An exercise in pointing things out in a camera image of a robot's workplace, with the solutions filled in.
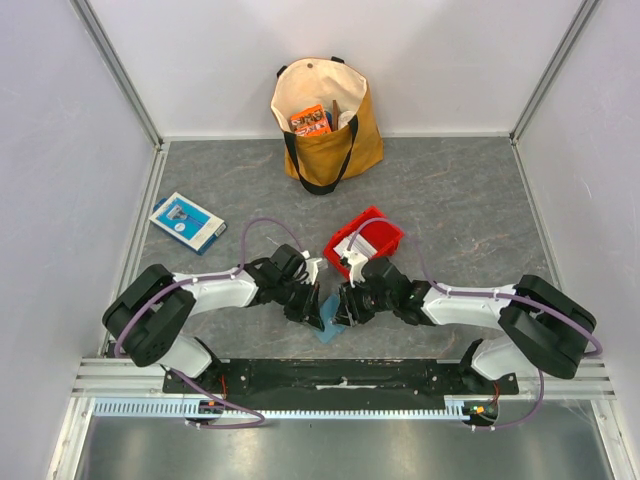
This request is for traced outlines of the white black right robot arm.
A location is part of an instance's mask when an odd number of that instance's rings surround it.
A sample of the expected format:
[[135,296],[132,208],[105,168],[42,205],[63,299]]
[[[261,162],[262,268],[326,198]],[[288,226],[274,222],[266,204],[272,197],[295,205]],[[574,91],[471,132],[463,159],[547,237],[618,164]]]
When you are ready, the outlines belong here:
[[391,312],[414,326],[466,325],[500,332],[496,339],[474,341],[460,361],[458,381],[469,393],[481,393],[507,374],[545,373],[570,380],[582,359],[602,351],[594,316],[538,276],[472,289],[411,280],[386,257],[348,252],[341,262],[348,270],[335,316],[341,325],[362,325]]

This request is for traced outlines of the blue leather card holder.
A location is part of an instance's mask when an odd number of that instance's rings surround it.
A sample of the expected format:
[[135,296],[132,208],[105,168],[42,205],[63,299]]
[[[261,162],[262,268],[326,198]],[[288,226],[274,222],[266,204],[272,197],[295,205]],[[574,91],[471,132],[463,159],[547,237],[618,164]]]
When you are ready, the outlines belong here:
[[340,297],[337,293],[329,295],[320,306],[320,317],[323,322],[324,330],[315,331],[314,334],[323,344],[330,343],[336,336],[343,333],[346,329],[344,325],[338,324],[335,320],[339,306]]

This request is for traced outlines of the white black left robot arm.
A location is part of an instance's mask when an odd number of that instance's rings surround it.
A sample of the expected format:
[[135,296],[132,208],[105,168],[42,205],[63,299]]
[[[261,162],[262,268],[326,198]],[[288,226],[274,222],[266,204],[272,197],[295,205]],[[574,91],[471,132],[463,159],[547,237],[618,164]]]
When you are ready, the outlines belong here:
[[324,259],[288,244],[270,257],[205,275],[154,264],[107,308],[102,323],[116,340],[116,356],[182,373],[196,391],[210,392],[219,384],[221,362],[204,342],[182,333],[186,321],[208,311],[276,303],[287,320],[322,332],[317,277],[325,267]]

